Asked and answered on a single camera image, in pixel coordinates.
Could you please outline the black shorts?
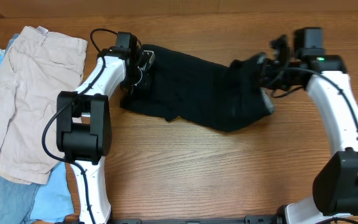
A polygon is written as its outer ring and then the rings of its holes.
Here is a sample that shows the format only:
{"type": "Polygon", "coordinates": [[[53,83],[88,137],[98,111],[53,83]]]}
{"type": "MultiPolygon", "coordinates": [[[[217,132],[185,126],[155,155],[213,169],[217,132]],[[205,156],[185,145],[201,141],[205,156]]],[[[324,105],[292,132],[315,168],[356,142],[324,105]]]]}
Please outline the black shorts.
{"type": "Polygon", "coordinates": [[[233,60],[230,66],[157,45],[144,45],[155,60],[121,108],[172,121],[181,117],[218,131],[242,129],[274,112],[259,86],[264,54],[233,60]]]}

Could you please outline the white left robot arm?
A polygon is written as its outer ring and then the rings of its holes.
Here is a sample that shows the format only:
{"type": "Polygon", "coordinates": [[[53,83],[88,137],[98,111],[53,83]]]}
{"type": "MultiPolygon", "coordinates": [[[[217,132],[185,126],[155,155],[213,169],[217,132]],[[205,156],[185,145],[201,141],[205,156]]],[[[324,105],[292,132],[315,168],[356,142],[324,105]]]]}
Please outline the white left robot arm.
{"type": "Polygon", "coordinates": [[[152,64],[130,32],[117,32],[115,45],[99,49],[94,70],[74,91],[57,98],[58,150],[73,169],[80,200],[79,223],[111,223],[104,165],[112,144],[109,100],[120,85],[134,88],[152,64]]]}

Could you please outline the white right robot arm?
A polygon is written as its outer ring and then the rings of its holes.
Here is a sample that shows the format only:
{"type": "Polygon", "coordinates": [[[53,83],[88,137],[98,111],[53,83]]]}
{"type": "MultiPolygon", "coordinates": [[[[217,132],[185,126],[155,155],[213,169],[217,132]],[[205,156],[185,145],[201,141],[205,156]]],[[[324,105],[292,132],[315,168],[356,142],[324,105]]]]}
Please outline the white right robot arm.
{"type": "Polygon", "coordinates": [[[275,215],[247,216],[247,222],[353,223],[358,216],[358,105],[350,76],[338,55],[328,55],[323,30],[305,27],[271,41],[273,59],[265,59],[260,85],[289,95],[305,90],[316,105],[329,139],[330,160],[313,181],[313,193],[281,206],[275,215]]]}

